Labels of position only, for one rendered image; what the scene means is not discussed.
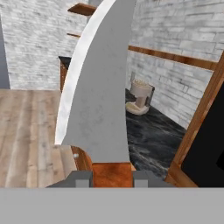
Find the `long wooden wall rail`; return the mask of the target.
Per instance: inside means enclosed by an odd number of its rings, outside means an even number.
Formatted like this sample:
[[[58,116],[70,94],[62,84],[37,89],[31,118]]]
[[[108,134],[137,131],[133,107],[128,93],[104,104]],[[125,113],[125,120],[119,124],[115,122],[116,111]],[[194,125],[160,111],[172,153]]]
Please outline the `long wooden wall rail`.
[[[178,63],[186,64],[193,67],[200,67],[200,68],[204,68],[211,71],[213,71],[217,66],[217,62],[215,61],[197,59],[193,57],[178,55],[178,54],[174,54],[170,52],[152,50],[149,48],[143,48],[143,47],[138,47],[134,45],[130,45],[128,49],[132,52],[142,53],[142,54],[150,55],[160,59],[171,60]]]

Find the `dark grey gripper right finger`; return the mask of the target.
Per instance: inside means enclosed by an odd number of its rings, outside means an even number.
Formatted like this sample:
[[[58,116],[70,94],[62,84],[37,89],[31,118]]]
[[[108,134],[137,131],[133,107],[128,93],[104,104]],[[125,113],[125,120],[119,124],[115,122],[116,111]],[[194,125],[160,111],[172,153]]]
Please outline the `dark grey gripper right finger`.
[[[140,188],[172,187],[171,184],[158,178],[152,171],[133,171],[133,186]]]

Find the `wooden counter cabinet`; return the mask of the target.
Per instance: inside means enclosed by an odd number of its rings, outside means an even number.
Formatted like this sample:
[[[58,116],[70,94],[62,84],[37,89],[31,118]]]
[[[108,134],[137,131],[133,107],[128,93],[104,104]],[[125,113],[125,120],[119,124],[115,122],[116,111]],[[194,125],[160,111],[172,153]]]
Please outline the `wooden counter cabinet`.
[[[71,58],[59,56],[59,60],[60,60],[60,90],[63,90],[65,78],[67,76],[67,70],[69,68]]]

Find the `wooden cabinet with dark opening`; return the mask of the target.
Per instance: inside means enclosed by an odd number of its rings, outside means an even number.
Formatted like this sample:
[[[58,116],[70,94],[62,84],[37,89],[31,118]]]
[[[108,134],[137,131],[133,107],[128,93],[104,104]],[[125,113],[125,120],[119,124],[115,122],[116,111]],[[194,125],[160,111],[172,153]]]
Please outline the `wooden cabinet with dark opening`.
[[[224,52],[165,181],[176,187],[224,188]]]

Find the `knife with wooden handle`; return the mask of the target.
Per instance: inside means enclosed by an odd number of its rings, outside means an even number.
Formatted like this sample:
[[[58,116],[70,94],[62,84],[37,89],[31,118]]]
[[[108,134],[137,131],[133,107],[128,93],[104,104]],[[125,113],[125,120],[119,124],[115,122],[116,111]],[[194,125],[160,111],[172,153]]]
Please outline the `knife with wooden handle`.
[[[74,49],[59,101],[55,140],[92,162],[92,186],[132,187],[125,112],[131,23],[137,0],[103,0]]]

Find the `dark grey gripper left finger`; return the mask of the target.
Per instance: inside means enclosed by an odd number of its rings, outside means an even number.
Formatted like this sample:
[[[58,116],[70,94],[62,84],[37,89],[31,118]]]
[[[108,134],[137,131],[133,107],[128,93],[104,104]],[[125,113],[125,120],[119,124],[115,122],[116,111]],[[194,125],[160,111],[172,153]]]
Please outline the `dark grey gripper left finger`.
[[[91,171],[72,171],[65,179],[54,183],[51,187],[89,188],[93,186]]]

